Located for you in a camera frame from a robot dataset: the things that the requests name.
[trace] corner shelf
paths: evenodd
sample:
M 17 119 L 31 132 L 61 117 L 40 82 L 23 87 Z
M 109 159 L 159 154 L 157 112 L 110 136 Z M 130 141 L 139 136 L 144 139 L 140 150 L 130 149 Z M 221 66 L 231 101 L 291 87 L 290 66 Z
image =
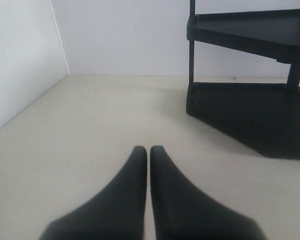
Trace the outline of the corner shelf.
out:
M 300 9 L 195 14 L 187 113 L 270 158 L 300 159 Z M 291 64 L 287 84 L 194 82 L 195 41 Z

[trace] white wall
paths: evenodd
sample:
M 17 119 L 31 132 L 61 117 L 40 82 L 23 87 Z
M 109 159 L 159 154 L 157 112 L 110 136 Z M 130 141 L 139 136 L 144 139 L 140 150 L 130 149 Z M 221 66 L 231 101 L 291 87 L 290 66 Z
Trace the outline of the white wall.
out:
M 49 0 L 0 0 L 0 127 L 67 75 Z
M 52 0 L 70 73 L 188 75 L 189 0 Z M 300 0 L 197 0 L 198 13 L 300 8 Z M 196 43 L 199 76 L 287 77 L 273 59 Z

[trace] shelf tier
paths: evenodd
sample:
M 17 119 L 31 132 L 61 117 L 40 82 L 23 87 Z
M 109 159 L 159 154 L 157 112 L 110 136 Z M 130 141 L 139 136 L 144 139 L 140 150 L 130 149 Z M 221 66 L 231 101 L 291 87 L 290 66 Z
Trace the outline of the shelf tier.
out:
M 195 82 L 186 110 L 263 156 L 300 159 L 300 87 Z
M 300 9 L 197 14 L 188 20 L 187 39 L 299 63 Z

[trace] black stand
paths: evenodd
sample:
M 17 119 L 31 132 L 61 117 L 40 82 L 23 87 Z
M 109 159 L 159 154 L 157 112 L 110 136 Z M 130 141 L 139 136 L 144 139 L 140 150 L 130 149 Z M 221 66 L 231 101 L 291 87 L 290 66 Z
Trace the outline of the black stand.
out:
M 187 113 L 261 155 L 300 159 L 300 9 L 195 14 L 190 0 L 187 39 Z M 291 64 L 287 83 L 194 82 L 195 41 Z

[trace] beige floor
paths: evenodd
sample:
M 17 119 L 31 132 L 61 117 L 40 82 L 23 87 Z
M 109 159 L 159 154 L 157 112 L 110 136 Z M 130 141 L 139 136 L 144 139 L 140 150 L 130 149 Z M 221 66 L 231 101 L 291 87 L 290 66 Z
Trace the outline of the beige floor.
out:
M 186 115 L 186 89 L 186 78 L 72 75 L 18 115 L 0 130 L 0 240 L 38 239 L 135 145 L 164 145 L 193 183 L 256 219 L 269 240 L 300 240 L 300 161 L 261 157 Z M 155 239 L 149 194 L 145 239 Z

